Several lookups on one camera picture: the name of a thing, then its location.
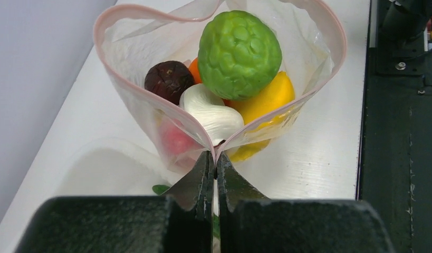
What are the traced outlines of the green lime toy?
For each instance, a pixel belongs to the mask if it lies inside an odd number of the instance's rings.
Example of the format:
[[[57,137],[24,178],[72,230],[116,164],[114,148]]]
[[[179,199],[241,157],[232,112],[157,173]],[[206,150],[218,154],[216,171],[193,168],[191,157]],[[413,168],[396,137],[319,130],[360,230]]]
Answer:
[[[253,14],[233,10],[207,23],[199,41],[203,85],[226,100],[247,100],[276,76],[282,50],[275,33]]]

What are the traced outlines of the white garlic toy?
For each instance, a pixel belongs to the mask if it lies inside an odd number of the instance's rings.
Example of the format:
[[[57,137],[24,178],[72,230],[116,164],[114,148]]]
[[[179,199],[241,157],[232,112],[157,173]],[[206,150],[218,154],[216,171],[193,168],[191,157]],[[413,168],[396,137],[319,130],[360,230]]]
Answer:
[[[243,117],[203,84],[189,87],[181,95],[179,106],[193,116],[207,132],[213,146],[228,140],[244,127]]]

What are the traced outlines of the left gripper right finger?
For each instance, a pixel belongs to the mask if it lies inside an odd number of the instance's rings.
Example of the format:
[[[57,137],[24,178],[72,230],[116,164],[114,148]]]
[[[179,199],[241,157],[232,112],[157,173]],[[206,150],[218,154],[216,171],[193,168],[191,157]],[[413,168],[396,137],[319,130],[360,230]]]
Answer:
[[[233,213],[240,200],[267,199],[234,168],[225,152],[217,160],[217,187],[219,216]]]

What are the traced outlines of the clear zip top bag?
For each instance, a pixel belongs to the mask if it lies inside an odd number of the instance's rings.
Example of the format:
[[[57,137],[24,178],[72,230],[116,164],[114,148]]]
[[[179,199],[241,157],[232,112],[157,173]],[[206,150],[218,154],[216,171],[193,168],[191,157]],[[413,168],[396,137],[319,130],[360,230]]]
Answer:
[[[207,151],[242,163],[292,126],[344,62],[324,1],[192,1],[169,13],[120,4],[93,29],[98,57],[165,167]]]

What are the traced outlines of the dark purple plum toy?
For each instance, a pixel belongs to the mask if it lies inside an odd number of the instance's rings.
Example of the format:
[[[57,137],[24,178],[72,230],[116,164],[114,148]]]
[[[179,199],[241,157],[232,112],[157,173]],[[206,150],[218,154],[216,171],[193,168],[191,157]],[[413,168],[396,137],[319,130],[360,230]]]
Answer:
[[[145,89],[179,105],[181,95],[195,80],[190,70],[178,61],[165,61],[153,66],[145,77]]]

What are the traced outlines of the yellow lemon toy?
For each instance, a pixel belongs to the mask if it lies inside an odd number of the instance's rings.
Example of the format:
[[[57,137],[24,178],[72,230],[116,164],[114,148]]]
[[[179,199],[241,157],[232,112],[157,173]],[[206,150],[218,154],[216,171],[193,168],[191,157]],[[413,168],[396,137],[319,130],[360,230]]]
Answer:
[[[285,71],[279,71],[273,81],[261,92],[248,100],[229,101],[224,100],[226,106],[238,111],[247,125],[255,119],[274,111],[295,99],[293,84]],[[243,145],[231,154],[229,158],[233,162],[241,162],[249,159],[256,153],[265,149],[270,140],[254,142]]]

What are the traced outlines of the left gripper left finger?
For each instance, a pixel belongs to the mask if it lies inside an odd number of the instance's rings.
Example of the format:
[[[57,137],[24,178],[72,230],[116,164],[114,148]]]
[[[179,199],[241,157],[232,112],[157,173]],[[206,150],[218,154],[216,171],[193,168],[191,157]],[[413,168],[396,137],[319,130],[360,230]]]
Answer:
[[[200,154],[193,168],[172,185],[165,196],[197,220],[211,220],[214,196],[214,160],[209,151]]]

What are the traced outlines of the orange toy fruit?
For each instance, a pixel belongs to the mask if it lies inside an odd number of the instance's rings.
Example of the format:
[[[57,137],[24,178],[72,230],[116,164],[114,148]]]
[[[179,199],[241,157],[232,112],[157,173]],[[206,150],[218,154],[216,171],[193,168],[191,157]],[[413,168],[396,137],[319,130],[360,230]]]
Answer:
[[[195,58],[191,64],[189,65],[189,71],[192,74],[194,81],[196,84],[202,83],[200,74],[199,74],[199,69],[198,69],[198,58]]]

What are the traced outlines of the red apple toy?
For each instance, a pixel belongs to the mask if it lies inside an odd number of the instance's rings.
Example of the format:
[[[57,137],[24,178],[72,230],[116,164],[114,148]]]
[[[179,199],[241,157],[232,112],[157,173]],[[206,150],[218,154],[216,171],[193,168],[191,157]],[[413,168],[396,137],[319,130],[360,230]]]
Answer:
[[[178,120],[163,120],[158,124],[159,152],[162,155],[181,155],[201,147],[181,129],[183,126]]]

